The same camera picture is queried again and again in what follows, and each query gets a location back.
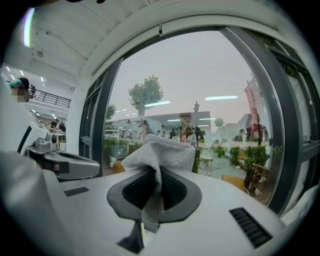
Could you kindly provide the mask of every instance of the vent slot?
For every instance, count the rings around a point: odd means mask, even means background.
[[[64,193],[67,197],[70,197],[70,196],[78,195],[87,191],[89,191],[89,189],[86,188],[85,186],[82,186],[82,187],[78,187],[70,190],[65,190]]]
[[[272,238],[245,209],[236,208],[230,210],[230,213],[255,248],[260,247]]]

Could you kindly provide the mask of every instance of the gray mesh cloth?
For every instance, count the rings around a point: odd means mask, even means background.
[[[122,161],[126,170],[150,166],[155,169],[155,190],[142,210],[142,222],[158,224],[158,215],[164,212],[161,196],[162,178],[160,166],[192,171],[195,148],[175,140],[148,134],[142,147]]]

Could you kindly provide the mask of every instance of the ceiling light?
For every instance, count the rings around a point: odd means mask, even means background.
[[[169,104],[169,103],[170,103],[170,101],[167,100],[167,101],[160,101],[160,102],[145,104],[144,106],[148,108],[148,107],[159,106],[159,105],[164,105],[164,104]]]
[[[31,21],[34,12],[35,9],[30,8],[25,15],[23,23],[23,44],[25,47],[30,47]]]
[[[215,100],[233,100],[238,98],[238,96],[214,96],[214,97],[205,97],[206,101],[215,101]]]

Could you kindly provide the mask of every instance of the black railing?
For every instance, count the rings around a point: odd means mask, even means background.
[[[71,99],[60,97],[58,95],[47,93],[38,89],[33,94],[32,89],[30,87],[29,87],[29,93],[30,93],[30,99],[32,100],[51,103],[57,106],[65,107],[65,108],[70,107]]]

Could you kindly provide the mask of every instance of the sky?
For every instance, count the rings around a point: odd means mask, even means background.
[[[199,112],[210,111],[211,118],[223,118],[225,124],[237,123],[250,113],[244,90],[251,72],[238,50],[219,31],[188,33],[160,41],[122,62],[109,103],[116,110],[127,110],[115,113],[111,121],[138,116],[128,90],[155,75],[163,90],[161,101],[170,104],[147,109],[146,117],[193,112],[197,101]],[[205,100],[211,96],[238,98]],[[212,120],[212,132],[216,129]]]

